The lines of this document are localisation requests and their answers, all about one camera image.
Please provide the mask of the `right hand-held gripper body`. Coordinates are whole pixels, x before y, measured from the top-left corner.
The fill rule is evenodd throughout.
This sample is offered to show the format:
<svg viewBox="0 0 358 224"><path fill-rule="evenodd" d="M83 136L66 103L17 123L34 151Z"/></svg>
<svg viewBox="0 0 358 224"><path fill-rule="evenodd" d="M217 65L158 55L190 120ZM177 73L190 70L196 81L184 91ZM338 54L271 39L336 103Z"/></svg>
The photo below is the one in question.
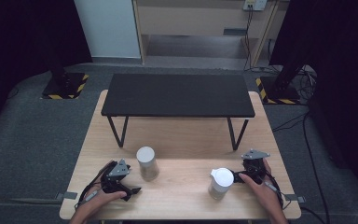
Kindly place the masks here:
<svg viewBox="0 0 358 224"><path fill-rule="evenodd" d="M269 157L268 153L252 148L241 155L244 173L251 177L256 184L261 184L267 174L267 169L263 161L266 157Z"/></svg>

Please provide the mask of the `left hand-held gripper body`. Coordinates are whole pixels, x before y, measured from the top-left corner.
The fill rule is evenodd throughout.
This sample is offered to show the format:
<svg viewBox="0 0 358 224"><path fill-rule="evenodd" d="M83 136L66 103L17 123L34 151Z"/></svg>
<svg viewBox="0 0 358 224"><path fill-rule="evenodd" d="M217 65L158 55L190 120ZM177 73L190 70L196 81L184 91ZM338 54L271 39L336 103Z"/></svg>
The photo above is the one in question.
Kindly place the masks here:
<svg viewBox="0 0 358 224"><path fill-rule="evenodd" d="M120 183L129 173L129 165L127 165L123 159L120 161L111 161L103 171L101 177L103 191L105 193L125 191L127 194L131 194L131 191Z"/></svg>

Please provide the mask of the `glass jar with spouted white lid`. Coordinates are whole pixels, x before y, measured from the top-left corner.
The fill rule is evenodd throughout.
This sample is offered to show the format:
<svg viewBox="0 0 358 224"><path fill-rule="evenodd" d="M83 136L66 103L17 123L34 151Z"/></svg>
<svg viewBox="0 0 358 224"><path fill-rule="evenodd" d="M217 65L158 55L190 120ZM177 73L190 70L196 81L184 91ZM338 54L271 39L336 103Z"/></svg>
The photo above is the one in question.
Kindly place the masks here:
<svg viewBox="0 0 358 224"><path fill-rule="evenodd" d="M210 173L211 183L208 188L210 195L216 199L224 198L234 182L234 176L227 168L212 169Z"/></svg>

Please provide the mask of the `black shelf with metal legs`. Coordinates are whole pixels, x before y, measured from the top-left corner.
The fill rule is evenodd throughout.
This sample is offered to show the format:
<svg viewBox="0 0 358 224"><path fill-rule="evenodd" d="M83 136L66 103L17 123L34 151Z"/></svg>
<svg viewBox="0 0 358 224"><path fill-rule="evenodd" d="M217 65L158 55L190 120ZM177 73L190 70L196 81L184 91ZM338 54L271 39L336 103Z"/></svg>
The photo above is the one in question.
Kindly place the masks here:
<svg viewBox="0 0 358 224"><path fill-rule="evenodd" d="M227 119L232 148L238 149L245 130L234 133L231 120L252 119L255 110L242 75L115 74L101 114L120 147L127 129L118 133L114 117L179 117Z"/></svg>

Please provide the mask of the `person's left hand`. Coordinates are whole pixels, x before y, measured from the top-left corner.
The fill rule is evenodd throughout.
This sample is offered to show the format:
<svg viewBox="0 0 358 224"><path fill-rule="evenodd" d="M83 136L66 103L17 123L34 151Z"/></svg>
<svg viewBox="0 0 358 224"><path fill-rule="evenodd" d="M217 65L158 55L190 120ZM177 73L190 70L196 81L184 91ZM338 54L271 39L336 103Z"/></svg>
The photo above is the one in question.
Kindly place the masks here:
<svg viewBox="0 0 358 224"><path fill-rule="evenodd" d="M105 193L102 190L101 186L101 176L103 171L100 171L98 177L93 181L88 191L84 195L84 199L87 199L89 196L91 198L88 201L85 201L76 209L76 214L82 214L88 216L89 219L99 212L108 203L121 199L127 195L125 191L117 191L113 193Z"/></svg>

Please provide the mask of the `person's right hand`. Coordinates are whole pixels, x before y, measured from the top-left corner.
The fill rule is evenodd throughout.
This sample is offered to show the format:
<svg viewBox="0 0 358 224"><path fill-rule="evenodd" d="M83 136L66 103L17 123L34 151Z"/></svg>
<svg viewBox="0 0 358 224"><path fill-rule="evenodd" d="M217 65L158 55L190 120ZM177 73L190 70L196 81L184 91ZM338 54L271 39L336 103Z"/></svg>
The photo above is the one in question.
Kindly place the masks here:
<svg viewBox="0 0 358 224"><path fill-rule="evenodd" d="M248 175L239 174L239 177L253 191L258 202L267 212L267 215L283 213L277 194L266 183L272 183L269 176L265 176L263 183L258 185Z"/></svg>

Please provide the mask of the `grey tape strip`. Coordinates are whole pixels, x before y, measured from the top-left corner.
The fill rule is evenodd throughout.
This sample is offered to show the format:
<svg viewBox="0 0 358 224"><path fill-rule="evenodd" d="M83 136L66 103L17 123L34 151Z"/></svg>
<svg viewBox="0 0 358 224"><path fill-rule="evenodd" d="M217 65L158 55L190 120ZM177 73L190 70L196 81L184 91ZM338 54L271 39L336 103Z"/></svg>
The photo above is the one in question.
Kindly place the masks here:
<svg viewBox="0 0 358 224"><path fill-rule="evenodd" d="M71 199L74 200L76 199L77 193L76 192L70 192L70 191L66 191L64 193L58 192L56 194L56 199L57 200L63 200L63 199Z"/></svg>
<svg viewBox="0 0 358 224"><path fill-rule="evenodd" d="M306 198L303 196L297 196L296 194L285 194L284 198L286 201L297 201L299 203L305 203Z"/></svg>

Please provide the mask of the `black stand base with yellow stripes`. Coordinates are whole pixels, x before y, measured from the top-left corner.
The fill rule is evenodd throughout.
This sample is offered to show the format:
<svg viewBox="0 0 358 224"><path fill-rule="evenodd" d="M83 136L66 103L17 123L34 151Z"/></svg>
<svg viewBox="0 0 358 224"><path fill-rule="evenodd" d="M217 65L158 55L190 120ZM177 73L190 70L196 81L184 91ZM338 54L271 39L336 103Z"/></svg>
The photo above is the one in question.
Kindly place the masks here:
<svg viewBox="0 0 358 224"><path fill-rule="evenodd" d="M264 104L298 105L300 103L300 96L290 83L279 87L276 85L276 77L258 77L255 82Z"/></svg>
<svg viewBox="0 0 358 224"><path fill-rule="evenodd" d="M89 76L84 73L65 73L52 76L42 92L43 99L76 99L83 91Z"/></svg>

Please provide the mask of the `black curtain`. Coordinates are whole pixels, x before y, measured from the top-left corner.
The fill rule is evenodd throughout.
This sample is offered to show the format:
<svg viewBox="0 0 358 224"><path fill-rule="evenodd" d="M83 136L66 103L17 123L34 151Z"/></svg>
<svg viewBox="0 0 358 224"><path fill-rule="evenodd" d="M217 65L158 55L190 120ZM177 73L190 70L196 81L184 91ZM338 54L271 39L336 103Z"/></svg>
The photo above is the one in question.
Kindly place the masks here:
<svg viewBox="0 0 358 224"><path fill-rule="evenodd" d="M48 71L33 41L37 24L63 66L91 61L75 0L0 0L0 113L22 80Z"/></svg>
<svg viewBox="0 0 358 224"><path fill-rule="evenodd" d="M358 178L358 0L290 0L270 62L279 87L305 64L316 72L313 101Z"/></svg>

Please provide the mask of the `white panel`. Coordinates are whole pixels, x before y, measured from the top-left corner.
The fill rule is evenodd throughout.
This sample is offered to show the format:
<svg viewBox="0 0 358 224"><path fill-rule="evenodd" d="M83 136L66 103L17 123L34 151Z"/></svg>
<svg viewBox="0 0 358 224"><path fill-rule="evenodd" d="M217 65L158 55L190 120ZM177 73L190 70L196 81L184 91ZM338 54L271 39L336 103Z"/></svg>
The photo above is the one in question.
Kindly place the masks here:
<svg viewBox="0 0 358 224"><path fill-rule="evenodd" d="M75 0L92 57L140 59L132 0Z"/></svg>

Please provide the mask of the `light wooden cabinet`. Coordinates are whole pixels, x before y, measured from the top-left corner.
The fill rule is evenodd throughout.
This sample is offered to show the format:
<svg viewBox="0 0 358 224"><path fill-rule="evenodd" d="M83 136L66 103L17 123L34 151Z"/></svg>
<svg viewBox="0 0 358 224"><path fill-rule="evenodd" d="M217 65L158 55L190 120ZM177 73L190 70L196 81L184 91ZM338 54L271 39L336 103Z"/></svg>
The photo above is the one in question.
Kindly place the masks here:
<svg viewBox="0 0 358 224"><path fill-rule="evenodd" d="M244 0L132 0L141 57L151 35L237 35L255 66L274 22L280 0L263 11L245 11Z"/></svg>

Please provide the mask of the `white wall power outlet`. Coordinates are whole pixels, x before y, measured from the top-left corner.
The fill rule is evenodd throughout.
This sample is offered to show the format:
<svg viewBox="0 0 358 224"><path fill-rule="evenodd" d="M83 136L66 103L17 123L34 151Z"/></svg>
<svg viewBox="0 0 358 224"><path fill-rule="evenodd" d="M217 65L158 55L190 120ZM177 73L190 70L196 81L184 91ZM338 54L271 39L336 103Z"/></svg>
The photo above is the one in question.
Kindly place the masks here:
<svg viewBox="0 0 358 224"><path fill-rule="evenodd" d="M268 0L244 0L242 9L245 11L263 11Z"/></svg>

